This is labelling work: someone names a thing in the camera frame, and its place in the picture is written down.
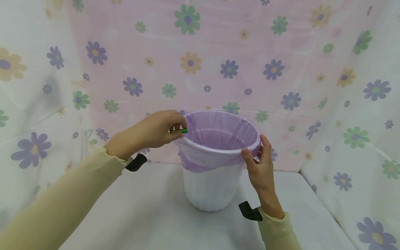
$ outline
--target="yellow flower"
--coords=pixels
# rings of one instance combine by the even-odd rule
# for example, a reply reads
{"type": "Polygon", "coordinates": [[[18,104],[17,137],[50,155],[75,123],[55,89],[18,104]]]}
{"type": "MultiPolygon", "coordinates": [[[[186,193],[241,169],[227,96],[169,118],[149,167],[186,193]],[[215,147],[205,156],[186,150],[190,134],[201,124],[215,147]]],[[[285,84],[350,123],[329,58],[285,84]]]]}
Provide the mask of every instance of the yellow flower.
{"type": "Polygon", "coordinates": [[[320,74],[317,76],[317,82],[321,83],[325,81],[325,74],[320,74]]]}
{"type": "Polygon", "coordinates": [[[330,6],[324,8],[323,5],[320,5],[317,9],[312,11],[310,22],[312,23],[313,28],[322,28],[325,24],[328,24],[329,18],[332,15],[330,9],[330,6]]]}
{"type": "Polygon", "coordinates": [[[312,159],[312,156],[311,156],[311,153],[310,153],[310,152],[307,152],[307,153],[305,154],[305,157],[306,157],[306,160],[311,160],[311,159],[312,159]]]}
{"type": "Polygon", "coordinates": [[[153,61],[153,59],[151,58],[151,57],[146,57],[146,59],[144,60],[144,63],[148,66],[148,67],[151,67],[151,66],[153,66],[154,65],[154,61],[153,61]]]}
{"type": "Polygon", "coordinates": [[[239,37],[242,40],[246,40],[249,37],[249,32],[247,31],[247,29],[241,30],[239,33],[239,37]]]}
{"type": "Polygon", "coordinates": [[[353,79],[356,78],[356,75],[353,74],[353,72],[354,72],[353,69],[345,68],[340,74],[337,85],[338,86],[341,85],[344,88],[346,85],[352,84],[353,79]]]}
{"type": "Polygon", "coordinates": [[[180,67],[183,68],[187,74],[196,74],[197,70],[201,70],[200,64],[202,61],[200,58],[197,58],[197,53],[191,54],[190,52],[186,52],[185,56],[180,58],[182,61],[180,67]]]}
{"type": "Polygon", "coordinates": [[[21,56],[17,54],[10,55],[6,48],[0,48],[0,80],[8,82],[11,76],[22,79],[24,75],[20,71],[28,68],[25,64],[20,63],[21,56]]]}

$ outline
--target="flower print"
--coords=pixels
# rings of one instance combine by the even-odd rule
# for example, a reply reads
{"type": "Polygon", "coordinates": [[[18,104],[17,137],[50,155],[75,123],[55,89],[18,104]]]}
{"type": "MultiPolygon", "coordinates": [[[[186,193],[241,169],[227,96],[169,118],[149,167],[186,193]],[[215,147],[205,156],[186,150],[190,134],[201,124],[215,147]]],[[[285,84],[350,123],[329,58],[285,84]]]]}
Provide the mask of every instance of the flower print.
{"type": "Polygon", "coordinates": [[[351,178],[346,173],[341,174],[337,172],[336,175],[333,176],[333,178],[335,179],[335,185],[340,186],[340,190],[344,189],[345,191],[348,191],[349,188],[353,187],[353,185],[350,183],[351,178]]]}
{"type": "Polygon", "coordinates": [[[393,125],[394,125],[394,124],[393,124],[393,121],[392,121],[392,120],[388,120],[388,121],[385,123],[386,129],[392,128],[393,125]]]}
{"type": "Polygon", "coordinates": [[[319,121],[316,121],[314,125],[311,125],[311,126],[309,127],[309,130],[310,130],[310,131],[308,131],[308,132],[306,133],[306,136],[308,136],[308,140],[311,140],[312,136],[313,136],[316,132],[318,132],[318,129],[317,129],[317,128],[320,127],[320,126],[321,126],[321,123],[320,123],[319,121]]]}
{"type": "Polygon", "coordinates": [[[146,25],[144,25],[143,22],[137,22],[137,23],[135,24],[135,26],[136,26],[136,30],[137,30],[139,33],[144,33],[144,32],[146,31],[146,25]]]}
{"type": "Polygon", "coordinates": [[[26,71],[28,68],[25,64],[20,63],[21,56],[17,54],[9,54],[6,48],[0,47],[0,80],[8,82],[11,76],[22,79],[24,75],[21,71],[26,71]]]}
{"type": "Polygon", "coordinates": [[[109,139],[108,133],[104,131],[102,128],[96,129],[96,134],[100,137],[100,140],[107,141],[109,139]]]}
{"type": "Polygon", "coordinates": [[[129,91],[131,96],[140,96],[143,93],[142,84],[136,78],[127,77],[126,81],[124,80],[122,83],[125,85],[124,90],[129,91]]]}
{"type": "Polygon", "coordinates": [[[185,56],[182,56],[180,58],[182,63],[180,64],[180,67],[185,70],[187,74],[192,73],[196,74],[197,70],[201,70],[201,58],[197,58],[197,53],[190,53],[186,52],[185,56]]]}
{"type": "Polygon", "coordinates": [[[182,4],[180,6],[180,12],[175,11],[175,17],[178,19],[175,21],[175,27],[180,28],[180,33],[185,35],[189,32],[190,35],[194,35],[194,30],[200,29],[200,14],[194,12],[194,6],[190,5],[189,8],[182,4]]]}
{"type": "Polygon", "coordinates": [[[72,100],[76,110],[80,108],[86,108],[86,104],[89,104],[90,101],[88,100],[89,96],[87,94],[82,94],[82,91],[77,91],[73,93],[74,99],[72,100]]]}
{"type": "Polygon", "coordinates": [[[238,72],[238,65],[235,65],[236,61],[226,60],[225,64],[221,64],[221,71],[220,73],[224,75],[224,78],[229,76],[229,79],[232,79],[233,76],[237,75],[238,72]]]}
{"type": "Polygon", "coordinates": [[[242,40],[246,40],[249,37],[249,32],[247,31],[247,29],[241,30],[239,33],[239,37],[242,40]]]}
{"type": "Polygon", "coordinates": [[[274,35],[282,35],[283,32],[286,31],[286,26],[288,25],[288,21],[286,21],[286,17],[278,16],[277,19],[272,21],[271,30],[274,31],[274,35]]]}
{"type": "Polygon", "coordinates": [[[297,108],[300,104],[301,97],[299,97],[299,93],[294,94],[293,92],[289,92],[288,95],[282,96],[283,101],[280,102],[281,105],[284,105],[284,109],[293,110],[297,108]]]}
{"type": "Polygon", "coordinates": [[[22,151],[15,152],[11,155],[13,160],[22,160],[20,168],[27,168],[31,164],[33,167],[39,165],[39,159],[45,158],[47,152],[45,150],[51,147],[51,142],[46,142],[47,134],[38,135],[36,132],[31,133],[30,140],[23,139],[18,142],[18,147],[22,151]]]}
{"type": "Polygon", "coordinates": [[[88,41],[88,45],[86,45],[86,50],[88,51],[88,58],[90,58],[94,64],[99,63],[100,65],[103,65],[103,61],[108,60],[107,56],[105,55],[106,49],[100,47],[100,44],[98,42],[92,43],[91,41],[88,41]]]}
{"type": "Polygon", "coordinates": [[[377,221],[375,224],[369,217],[364,217],[364,223],[357,223],[358,229],[363,232],[358,238],[362,243],[369,244],[369,250],[398,250],[394,245],[396,238],[384,232],[382,223],[377,221]]]}
{"type": "Polygon", "coordinates": [[[207,92],[207,93],[210,92],[211,91],[211,87],[209,85],[206,85],[204,87],[204,91],[207,92]]]}
{"type": "Polygon", "coordinates": [[[50,59],[50,65],[51,66],[56,66],[56,68],[59,70],[60,68],[64,67],[64,59],[61,56],[61,51],[58,50],[58,47],[55,46],[50,47],[50,52],[47,53],[47,58],[50,59]]]}
{"type": "Polygon", "coordinates": [[[165,84],[161,89],[162,94],[165,95],[166,98],[174,98],[174,96],[176,96],[176,88],[173,84],[165,84]]]}
{"type": "Polygon", "coordinates": [[[236,102],[231,103],[228,102],[226,106],[222,106],[222,109],[225,110],[226,112],[233,113],[233,114],[239,114],[239,109],[240,107],[236,102]]]}
{"type": "Polygon", "coordinates": [[[385,163],[382,164],[383,174],[385,174],[388,179],[398,179],[400,175],[400,165],[395,161],[385,160],[385,163]]]}
{"type": "Polygon", "coordinates": [[[82,13],[82,9],[85,7],[82,0],[72,0],[72,6],[76,9],[76,12],[82,13]]]}
{"type": "Polygon", "coordinates": [[[256,114],[256,121],[257,122],[264,122],[268,118],[268,114],[266,111],[260,111],[256,114]]]}
{"type": "Polygon", "coordinates": [[[0,128],[6,126],[5,121],[8,121],[9,117],[4,115],[4,110],[0,109],[0,128]]]}
{"type": "Polygon", "coordinates": [[[317,76],[316,80],[318,83],[323,83],[325,81],[325,74],[320,74],[319,76],[317,76]]]}
{"type": "Polygon", "coordinates": [[[116,103],[115,101],[111,100],[111,101],[105,101],[104,102],[104,108],[106,110],[108,110],[108,112],[112,113],[116,113],[117,110],[119,110],[120,108],[118,107],[118,103],[116,103]]]}
{"type": "Polygon", "coordinates": [[[43,93],[45,93],[45,94],[51,94],[51,92],[53,91],[52,87],[48,84],[43,85],[42,90],[43,90],[43,93]]]}
{"type": "Polygon", "coordinates": [[[384,99],[386,98],[385,93],[389,93],[392,89],[388,87],[389,82],[382,82],[378,79],[372,84],[372,82],[369,82],[367,84],[367,88],[363,90],[365,93],[365,98],[371,98],[372,101],[376,101],[379,98],[384,99]]]}
{"type": "Polygon", "coordinates": [[[244,90],[244,94],[247,95],[247,96],[251,95],[252,92],[253,91],[252,91],[251,88],[247,88],[247,89],[244,90]]]}
{"type": "Polygon", "coordinates": [[[151,67],[151,66],[153,66],[154,65],[154,61],[153,61],[153,59],[151,58],[151,57],[146,57],[146,59],[144,60],[144,63],[148,66],[148,67],[151,67]]]}
{"type": "Polygon", "coordinates": [[[82,76],[83,76],[83,79],[85,79],[86,81],[90,81],[90,77],[87,73],[84,73],[82,76]]]}
{"type": "Polygon", "coordinates": [[[264,75],[267,76],[267,80],[273,79],[276,80],[278,76],[282,75],[282,70],[285,68],[282,64],[282,61],[276,61],[275,59],[271,61],[271,64],[265,65],[265,70],[263,72],[264,75]]]}
{"type": "Polygon", "coordinates": [[[304,156],[306,157],[306,160],[308,160],[308,161],[310,161],[312,159],[310,152],[307,152],[304,156]]]}
{"type": "Polygon", "coordinates": [[[362,50],[366,50],[368,48],[368,43],[372,41],[372,36],[370,36],[370,34],[371,32],[369,30],[362,31],[351,52],[358,55],[362,50]]]}
{"type": "Polygon", "coordinates": [[[329,22],[329,18],[332,15],[331,6],[320,5],[317,9],[312,11],[310,22],[313,28],[322,28],[329,22]]]}
{"type": "Polygon", "coordinates": [[[276,158],[277,156],[278,156],[278,154],[275,152],[275,149],[272,148],[272,149],[271,149],[271,160],[272,160],[272,162],[275,161],[275,158],[276,158]]]}
{"type": "Polygon", "coordinates": [[[354,129],[348,128],[347,133],[343,134],[345,138],[344,144],[350,144],[351,148],[365,147],[365,142],[370,142],[367,137],[368,132],[366,130],[360,130],[360,127],[354,127],[354,129]]]}
{"type": "Polygon", "coordinates": [[[353,69],[347,69],[345,68],[342,73],[340,74],[340,78],[338,80],[337,85],[341,85],[343,88],[346,85],[350,85],[353,83],[354,78],[356,78],[356,75],[353,74],[354,70],[353,69]]]}
{"type": "Polygon", "coordinates": [[[371,5],[369,8],[368,8],[368,10],[367,10],[367,16],[369,16],[370,15],[370,13],[371,13],[371,11],[372,11],[372,8],[373,8],[374,6],[373,5],[371,5]]]}

